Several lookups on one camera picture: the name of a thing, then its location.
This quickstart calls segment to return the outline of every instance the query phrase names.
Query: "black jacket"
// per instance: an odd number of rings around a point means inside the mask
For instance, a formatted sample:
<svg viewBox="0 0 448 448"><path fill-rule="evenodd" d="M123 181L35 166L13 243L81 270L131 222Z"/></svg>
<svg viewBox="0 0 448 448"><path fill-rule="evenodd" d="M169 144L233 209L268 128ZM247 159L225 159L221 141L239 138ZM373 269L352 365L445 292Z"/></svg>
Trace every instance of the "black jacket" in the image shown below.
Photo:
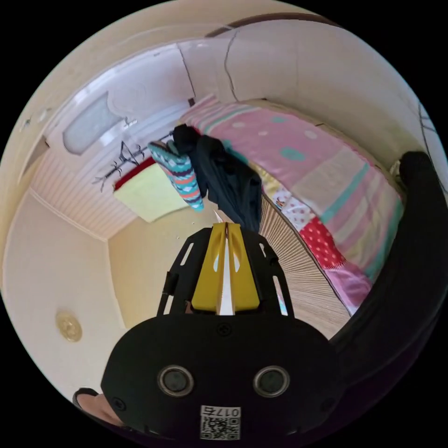
<svg viewBox="0 0 448 448"><path fill-rule="evenodd" d="M233 222L258 233L261 221L261 179L241 160L228 154L220 140L200 136L192 127L173 132L179 154L188 154L204 197L218 205Z"/></svg>

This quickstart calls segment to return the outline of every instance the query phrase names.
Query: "sticker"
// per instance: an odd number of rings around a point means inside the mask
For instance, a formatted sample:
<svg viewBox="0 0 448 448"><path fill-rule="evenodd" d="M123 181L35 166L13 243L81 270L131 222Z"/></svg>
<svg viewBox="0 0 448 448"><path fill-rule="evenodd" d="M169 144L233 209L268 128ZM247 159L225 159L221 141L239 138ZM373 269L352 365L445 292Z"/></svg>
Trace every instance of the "sticker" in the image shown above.
<svg viewBox="0 0 448 448"><path fill-rule="evenodd" d="M239 440L240 407L201 406L201 439Z"/></svg>

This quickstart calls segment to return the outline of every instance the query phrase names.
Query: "screw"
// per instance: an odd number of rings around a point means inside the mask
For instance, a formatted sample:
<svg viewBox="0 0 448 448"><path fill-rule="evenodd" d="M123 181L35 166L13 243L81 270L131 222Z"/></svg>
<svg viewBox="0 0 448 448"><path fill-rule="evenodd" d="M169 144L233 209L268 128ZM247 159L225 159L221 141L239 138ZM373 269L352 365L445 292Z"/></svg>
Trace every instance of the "screw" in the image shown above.
<svg viewBox="0 0 448 448"><path fill-rule="evenodd" d="M228 323L220 323L216 328L217 333L222 336L226 337L232 332L232 327Z"/></svg>
<svg viewBox="0 0 448 448"><path fill-rule="evenodd" d="M117 397L112 398L112 403L118 411L125 411L126 405L125 402Z"/></svg>

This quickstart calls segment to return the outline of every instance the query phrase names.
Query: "window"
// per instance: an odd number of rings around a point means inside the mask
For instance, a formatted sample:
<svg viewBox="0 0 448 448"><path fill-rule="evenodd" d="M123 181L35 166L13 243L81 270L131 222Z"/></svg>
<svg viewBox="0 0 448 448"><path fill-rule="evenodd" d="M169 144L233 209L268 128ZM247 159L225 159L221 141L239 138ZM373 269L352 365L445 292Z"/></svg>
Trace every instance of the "window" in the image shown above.
<svg viewBox="0 0 448 448"><path fill-rule="evenodd" d="M81 155L104 133L124 120L107 106L107 93L82 111L63 132L63 142L71 154Z"/></svg>

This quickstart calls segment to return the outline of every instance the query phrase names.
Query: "yellow towel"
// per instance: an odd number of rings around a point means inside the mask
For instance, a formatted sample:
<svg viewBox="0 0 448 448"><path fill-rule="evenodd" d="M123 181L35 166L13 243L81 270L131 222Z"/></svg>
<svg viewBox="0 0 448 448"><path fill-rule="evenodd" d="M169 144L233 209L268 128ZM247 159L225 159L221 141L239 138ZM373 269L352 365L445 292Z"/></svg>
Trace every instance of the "yellow towel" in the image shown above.
<svg viewBox="0 0 448 448"><path fill-rule="evenodd" d="M148 223L188 207L157 164L140 171L113 195Z"/></svg>

